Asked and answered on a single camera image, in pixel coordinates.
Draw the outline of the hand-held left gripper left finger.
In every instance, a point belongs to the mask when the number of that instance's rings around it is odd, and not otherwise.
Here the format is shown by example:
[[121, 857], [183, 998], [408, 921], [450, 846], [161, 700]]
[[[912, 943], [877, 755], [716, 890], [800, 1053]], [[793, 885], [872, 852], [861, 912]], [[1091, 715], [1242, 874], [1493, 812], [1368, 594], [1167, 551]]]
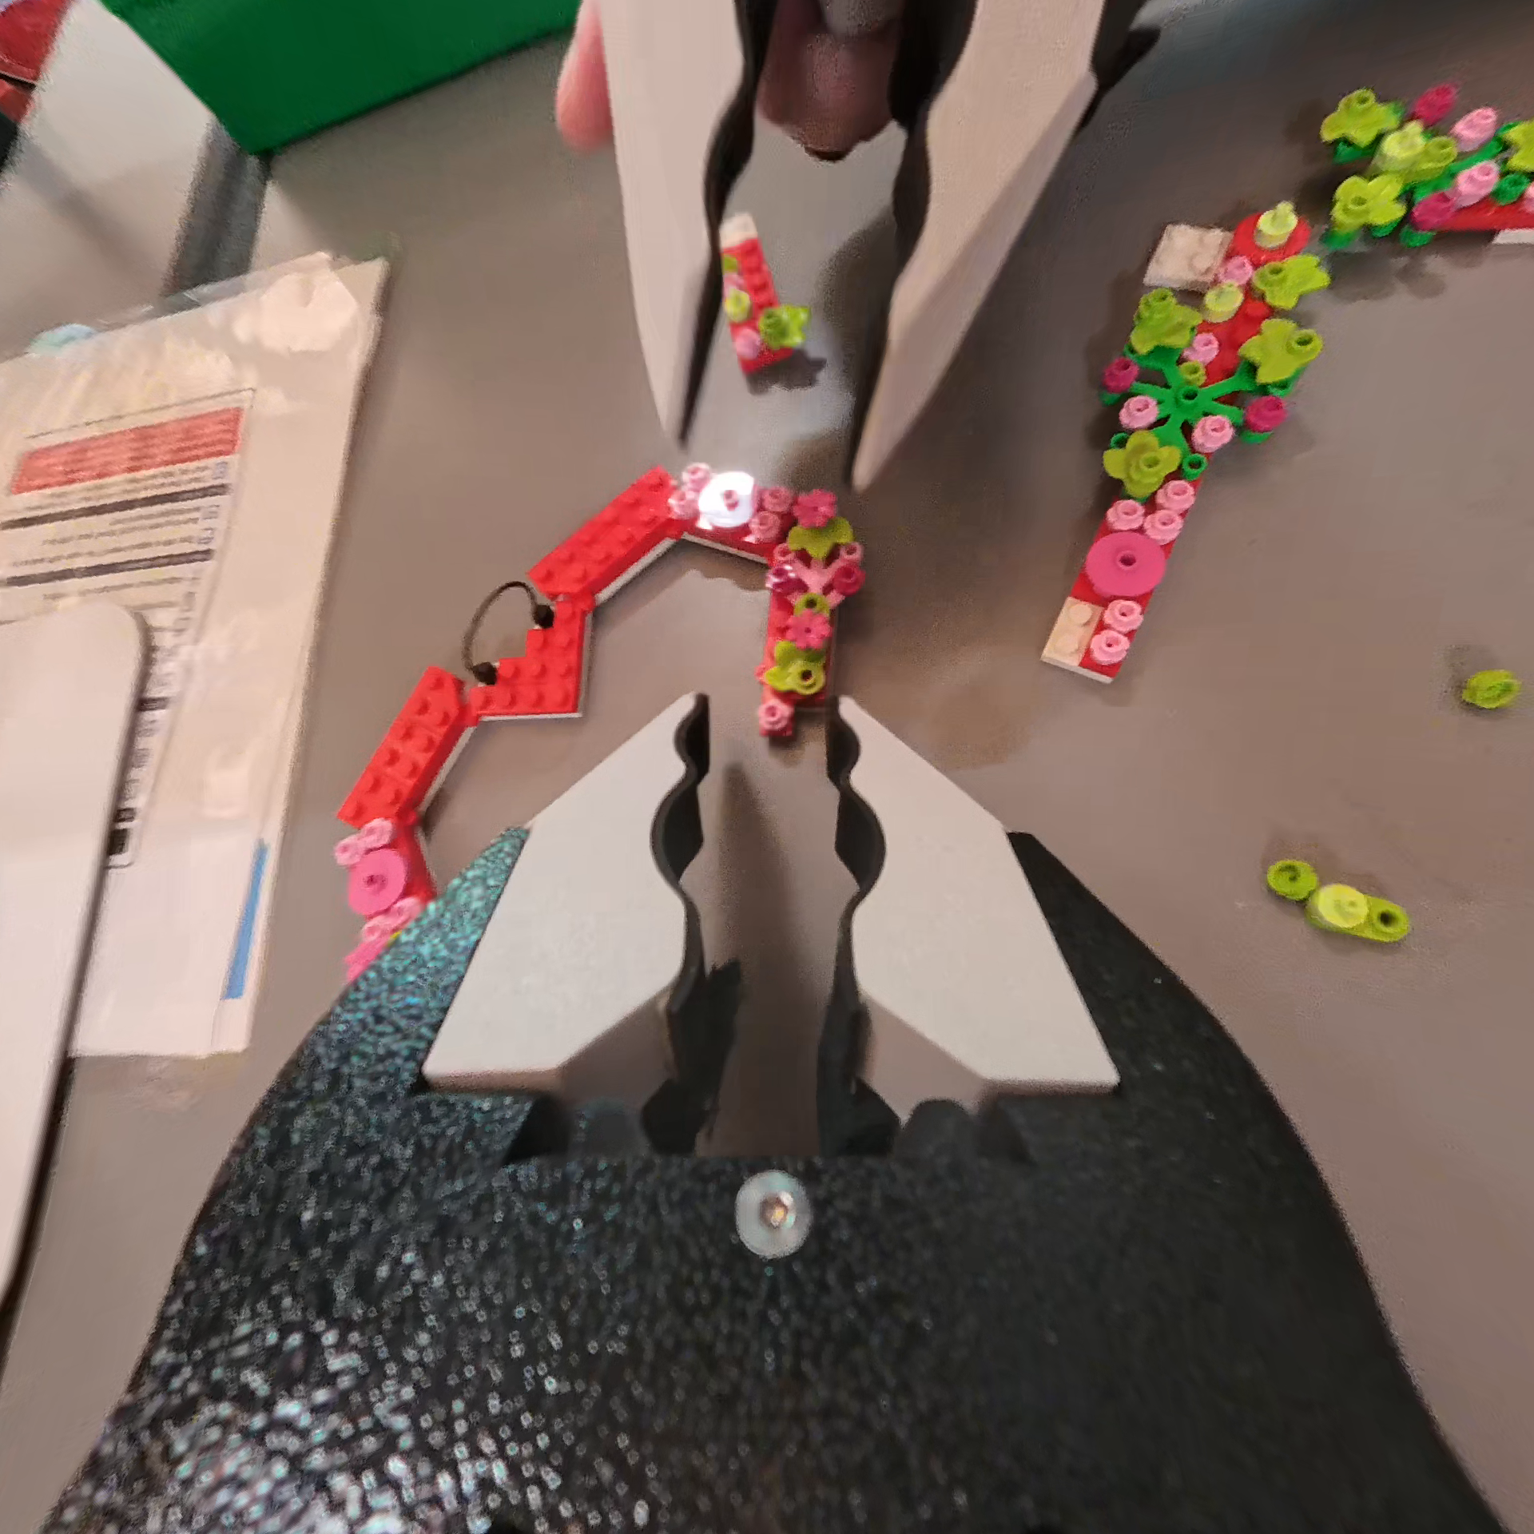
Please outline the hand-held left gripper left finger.
[[689, 693], [526, 828], [424, 1065], [435, 1089], [631, 1111], [662, 1155], [715, 1126], [742, 1005], [685, 874], [704, 848], [711, 702]]

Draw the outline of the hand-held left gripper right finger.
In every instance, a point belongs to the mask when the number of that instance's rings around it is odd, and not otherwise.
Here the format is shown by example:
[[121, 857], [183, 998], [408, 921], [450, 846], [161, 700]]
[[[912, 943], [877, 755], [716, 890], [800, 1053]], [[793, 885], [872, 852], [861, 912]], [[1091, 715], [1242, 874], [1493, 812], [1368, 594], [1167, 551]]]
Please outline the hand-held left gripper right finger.
[[853, 879], [819, 1036], [819, 1148], [888, 1153], [928, 1104], [1120, 1087], [1012, 837], [853, 698], [828, 720]]

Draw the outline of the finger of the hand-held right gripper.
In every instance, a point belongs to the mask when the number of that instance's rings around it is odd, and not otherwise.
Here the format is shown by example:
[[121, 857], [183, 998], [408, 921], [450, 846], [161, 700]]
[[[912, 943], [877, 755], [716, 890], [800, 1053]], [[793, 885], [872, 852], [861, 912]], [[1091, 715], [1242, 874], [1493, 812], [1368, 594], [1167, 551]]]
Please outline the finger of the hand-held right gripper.
[[601, 3], [627, 262], [665, 432], [691, 435], [724, 304], [720, 227], [755, 149], [777, 3]]
[[850, 479], [923, 415], [1098, 92], [1104, 6], [906, 4], [892, 110], [895, 278], [859, 386]]

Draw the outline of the short red flowered lego piece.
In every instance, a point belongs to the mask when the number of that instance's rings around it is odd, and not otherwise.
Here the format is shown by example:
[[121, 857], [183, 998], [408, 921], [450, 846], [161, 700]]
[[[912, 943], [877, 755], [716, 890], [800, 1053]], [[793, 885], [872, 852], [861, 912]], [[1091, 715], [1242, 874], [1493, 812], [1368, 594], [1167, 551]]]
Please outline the short red flowered lego piece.
[[722, 317], [742, 375], [753, 379], [802, 353], [813, 313], [780, 300], [751, 214], [738, 213], [722, 224], [720, 262]]

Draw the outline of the red lego heart half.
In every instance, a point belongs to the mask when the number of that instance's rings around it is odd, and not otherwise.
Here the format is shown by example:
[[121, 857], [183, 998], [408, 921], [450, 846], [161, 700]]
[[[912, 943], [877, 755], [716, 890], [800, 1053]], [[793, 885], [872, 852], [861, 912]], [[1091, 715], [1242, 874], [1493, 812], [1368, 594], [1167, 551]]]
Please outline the red lego heart half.
[[335, 859], [360, 921], [355, 983], [437, 899], [424, 815], [486, 724], [583, 715], [598, 609], [680, 543], [762, 563], [769, 618], [757, 728], [795, 739], [830, 700], [837, 614], [868, 582], [866, 554], [830, 490], [762, 487], [744, 472], [654, 468], [475, 611], [459, 673], [430, 667], [338, 810]]

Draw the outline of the lime lego plate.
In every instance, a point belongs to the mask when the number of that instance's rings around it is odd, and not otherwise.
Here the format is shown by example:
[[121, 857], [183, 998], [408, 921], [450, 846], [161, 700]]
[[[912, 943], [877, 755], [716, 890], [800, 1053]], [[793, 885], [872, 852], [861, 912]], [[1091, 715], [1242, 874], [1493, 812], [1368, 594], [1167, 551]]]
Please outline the lime lego plate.
[[1315, 888], [1304, 910], [1317, 930], [1377, 945], [1398, 945], [1412, 930], [1409, 912], [1396, 903], [1339, 883]]

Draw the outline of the person's right hand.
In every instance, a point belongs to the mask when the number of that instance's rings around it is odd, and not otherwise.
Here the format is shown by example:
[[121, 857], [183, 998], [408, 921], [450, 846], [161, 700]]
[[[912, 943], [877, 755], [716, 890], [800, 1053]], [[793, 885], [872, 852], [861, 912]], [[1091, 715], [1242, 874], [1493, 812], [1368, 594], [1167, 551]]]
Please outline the person's right hand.
[[[892, 121], [890, 79], [904, 6], [778, 3], [758, 114], [819, 162], [841, 162]], [[556, 90], [556, 123], [578, 151], [612, 141], [601, 10], [583, 4]]]

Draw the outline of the green plastic bin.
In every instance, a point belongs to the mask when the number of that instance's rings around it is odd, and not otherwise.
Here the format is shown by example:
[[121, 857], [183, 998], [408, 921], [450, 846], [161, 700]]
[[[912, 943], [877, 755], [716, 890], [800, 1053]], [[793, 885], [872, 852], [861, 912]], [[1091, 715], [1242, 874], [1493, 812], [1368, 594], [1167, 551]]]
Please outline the green plastic bin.
[[578, 3], [106, 3], [258, 156], [572, 28]]

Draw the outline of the long red flowered brick strip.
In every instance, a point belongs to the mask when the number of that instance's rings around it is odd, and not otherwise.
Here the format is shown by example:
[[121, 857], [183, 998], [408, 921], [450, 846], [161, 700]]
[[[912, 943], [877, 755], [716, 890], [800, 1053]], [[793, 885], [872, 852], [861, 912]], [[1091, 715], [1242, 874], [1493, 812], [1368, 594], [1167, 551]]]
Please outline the long red flowered brick strip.
[[1100, 403], [1116, 419], [1104, 452], [1109, 499], [1041, 662], [1111, 684], [1140, 638], [1213, 461], [1268, 443], [1325, 342], [1295, 320], [1330, 286], [1293, 204], [1231, 235], [1169, 225]]

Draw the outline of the clear plastic bag with papers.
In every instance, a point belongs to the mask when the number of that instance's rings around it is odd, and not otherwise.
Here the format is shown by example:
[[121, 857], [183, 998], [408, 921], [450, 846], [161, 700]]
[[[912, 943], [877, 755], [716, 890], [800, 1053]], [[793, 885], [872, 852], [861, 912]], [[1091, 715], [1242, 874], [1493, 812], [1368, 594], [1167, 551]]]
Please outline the clear plastic bag with papers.
[[110, 603], [147, 631], [77, 1058], [251, 1044], [388, 277], [307, 256], [4, 362], [4, 622]]

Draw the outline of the white rounded card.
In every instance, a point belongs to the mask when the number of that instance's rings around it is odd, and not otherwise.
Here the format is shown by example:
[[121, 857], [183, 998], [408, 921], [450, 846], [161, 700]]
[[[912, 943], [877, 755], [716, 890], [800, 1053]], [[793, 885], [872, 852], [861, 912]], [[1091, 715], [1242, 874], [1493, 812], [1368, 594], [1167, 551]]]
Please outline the white rounded card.
[[132, 720], [143, 625], [88, 603], [2, 629], [2, 1294], [85, 974]]

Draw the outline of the red object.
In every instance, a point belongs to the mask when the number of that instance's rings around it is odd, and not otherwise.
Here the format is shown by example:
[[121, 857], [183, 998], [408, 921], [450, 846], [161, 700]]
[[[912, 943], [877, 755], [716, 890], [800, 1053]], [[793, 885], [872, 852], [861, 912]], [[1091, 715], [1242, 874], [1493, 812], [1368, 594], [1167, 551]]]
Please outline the red object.
[[72, 3], [2, 4], [4, 85], [17, 88], [39, 85], [70, 8]]

